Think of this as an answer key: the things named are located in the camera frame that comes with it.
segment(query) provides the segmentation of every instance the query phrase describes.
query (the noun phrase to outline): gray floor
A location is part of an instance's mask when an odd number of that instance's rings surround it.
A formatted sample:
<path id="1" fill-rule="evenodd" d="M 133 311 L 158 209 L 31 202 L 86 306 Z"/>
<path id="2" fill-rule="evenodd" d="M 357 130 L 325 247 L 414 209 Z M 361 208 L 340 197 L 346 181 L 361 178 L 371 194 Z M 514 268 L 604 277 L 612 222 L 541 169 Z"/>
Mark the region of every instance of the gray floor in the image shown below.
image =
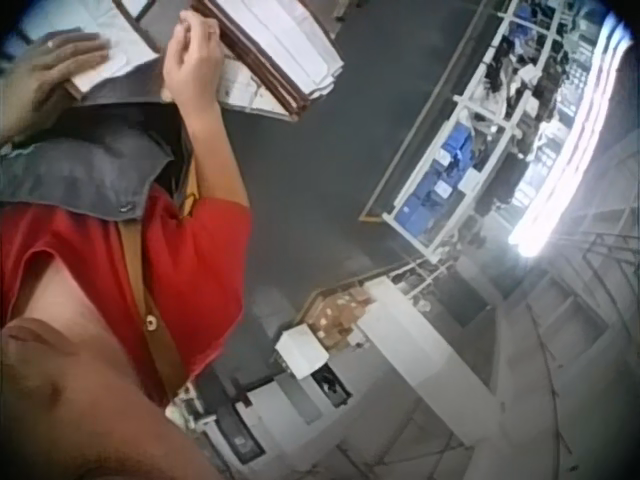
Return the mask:
<path id="1" fill-rule="evenodd" d="M 173 24 L 179 7 L 162 3 L 148 28 Z M 297 124 L 225 115 L 254 220 L 246 313 L 216 362 L 223 377 L 268 376 L 272 337 L 314 289 L 415 253 L 390 228 L 357 217 L 473 14 L 448 0 L 372 0 L 336 38 L 346 67 L 335 90 Z"/>

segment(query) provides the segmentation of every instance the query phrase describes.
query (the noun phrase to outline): cardboard box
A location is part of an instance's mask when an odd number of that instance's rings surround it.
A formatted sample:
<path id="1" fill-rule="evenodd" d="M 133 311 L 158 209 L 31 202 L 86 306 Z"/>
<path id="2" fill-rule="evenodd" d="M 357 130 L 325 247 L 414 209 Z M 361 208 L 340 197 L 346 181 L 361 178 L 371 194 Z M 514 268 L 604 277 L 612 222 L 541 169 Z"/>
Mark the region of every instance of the cardboard box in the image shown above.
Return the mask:
<path id="1" fill-rule="evenodd" d="M 349 346 L 347 338 L 353 333 L 353 326 L 371 303 L 366 290 L 352 288 L 314 301 L 304 322 L 327 350 L 343 350 Z"/>

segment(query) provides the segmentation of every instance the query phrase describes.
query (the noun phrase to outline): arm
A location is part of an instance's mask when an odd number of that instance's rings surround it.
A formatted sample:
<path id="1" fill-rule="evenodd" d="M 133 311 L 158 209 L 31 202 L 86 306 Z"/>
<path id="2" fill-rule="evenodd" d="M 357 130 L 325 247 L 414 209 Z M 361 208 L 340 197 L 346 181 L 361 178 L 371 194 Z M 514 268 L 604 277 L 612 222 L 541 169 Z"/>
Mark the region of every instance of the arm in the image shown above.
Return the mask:
<path id="1" fill-rule="evenodd" d="M 167 48 L 164 77 L 193 143 L 200 195 L 249 206 L 217 100 L 224 62 L 218 25 L 190 11 L 180 20 Z"/>

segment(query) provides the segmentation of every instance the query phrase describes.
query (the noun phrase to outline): hand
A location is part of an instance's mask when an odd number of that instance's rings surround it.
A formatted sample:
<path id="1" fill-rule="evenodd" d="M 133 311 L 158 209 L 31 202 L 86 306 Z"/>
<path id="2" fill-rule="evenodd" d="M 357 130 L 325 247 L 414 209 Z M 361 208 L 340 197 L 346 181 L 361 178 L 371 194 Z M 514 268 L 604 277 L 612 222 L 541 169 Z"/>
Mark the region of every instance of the hand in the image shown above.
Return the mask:
<path id="1" fill-rule="evenodd" d="M 163 73 L 165 87 L 185 120 L 207 115 L 217 106 L 223 63 L 218 22 L 192 11 L 181 12 Z"/>
<path id="2" fill-rule="evenodd" d="M 81 31 L 45 35 L 0 78 L 0 144 L 47 128 L 73 97 L 62 85 L 109 58 L 109 44 Z"/>

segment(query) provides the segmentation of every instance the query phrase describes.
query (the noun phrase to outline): white pillar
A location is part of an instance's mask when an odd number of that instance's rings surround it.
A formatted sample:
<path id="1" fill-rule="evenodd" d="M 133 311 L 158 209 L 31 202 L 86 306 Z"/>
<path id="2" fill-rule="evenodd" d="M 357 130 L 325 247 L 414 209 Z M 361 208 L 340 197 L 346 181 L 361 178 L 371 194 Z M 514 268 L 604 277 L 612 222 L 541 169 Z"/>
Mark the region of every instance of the white pillar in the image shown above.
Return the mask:
<path id="1" fill-rule="evenodd" d="M 366 289 L 376 300 L 358 327 L 466 445 L 498 430 L 497 399 L 387 278 Z"/>

